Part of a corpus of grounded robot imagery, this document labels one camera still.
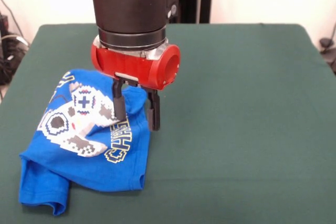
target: green tablecloth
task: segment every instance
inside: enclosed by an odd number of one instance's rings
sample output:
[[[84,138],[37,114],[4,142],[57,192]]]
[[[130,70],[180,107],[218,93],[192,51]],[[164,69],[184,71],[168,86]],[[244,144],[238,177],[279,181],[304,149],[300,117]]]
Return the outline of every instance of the green tablecloth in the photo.
[[[20,161],[61,76],[89,68],[93,24],[39,30],[0,106],[1,223],[335,223],[336,79],[296,25],[170,25],[143,191],[73,185],[61,217],[18,203]]]

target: blue t-shirt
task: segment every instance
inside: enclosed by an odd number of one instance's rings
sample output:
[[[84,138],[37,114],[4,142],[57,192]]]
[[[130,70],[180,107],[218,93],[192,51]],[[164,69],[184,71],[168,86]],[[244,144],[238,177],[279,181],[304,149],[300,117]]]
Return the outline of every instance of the blue t-shirt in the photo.
[[[60,215],[70,182],[99,191],[143,189],[150,139],[146,92],[122,91],[127,119],[120,122],[114,117],[112,84],[97,71],[75,69],[63,76],[20,154],[19,202],[49,205]]]

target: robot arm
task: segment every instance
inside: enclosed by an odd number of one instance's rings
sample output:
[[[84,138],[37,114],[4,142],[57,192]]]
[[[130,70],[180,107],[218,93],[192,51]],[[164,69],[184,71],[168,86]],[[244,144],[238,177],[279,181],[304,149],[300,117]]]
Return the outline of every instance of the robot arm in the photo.
[[[124,83],[148,93],[149,127],[160,129],[160,98],[175,80],[180,50],[166,38],[166,24],[177,16],[179,0],[93,0],[98,36],[93,41],[94,67],[111,76],[115,116],[125,120]]]

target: black cable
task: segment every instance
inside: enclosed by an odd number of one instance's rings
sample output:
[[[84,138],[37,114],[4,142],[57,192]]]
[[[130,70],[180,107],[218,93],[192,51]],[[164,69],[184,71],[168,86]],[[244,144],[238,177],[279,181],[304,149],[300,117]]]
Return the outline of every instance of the black cable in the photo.
[[[19,30],[21,37],[23,37],[22,31],[21,31],[21,29],[20,29],[20,27],[19,27],[19,25],[18,25],[18,23],[17,23],[17,21],[16,21],[16,19],[15,19],[15,17],[14,17],[14,14],[13,14],[12,10],[6,5],[6,3],[4,2],[4,0],[0,0],[0,1],[4,4],[4,6],[5,6],[5,7],[9,10],[9,12],[11,13],[11,16],[12,16],[12,18],[13,18],[13,20],[14,20],[15,25],[17,26],[17,29]]]
[[[332,30],[332,34],[331,34],[331,36],[330,36],[329,44],[324,48],[324,50],[323,50],[322,52],[326,52],[326,51],[329,49],[329,47],[331,47],[332,39],[333,39],[334,36],[335,36],[335,32],[336,32],[336,22],[335,22],[335,24],[334,24],[334,28],[333,28],[333,30]]]

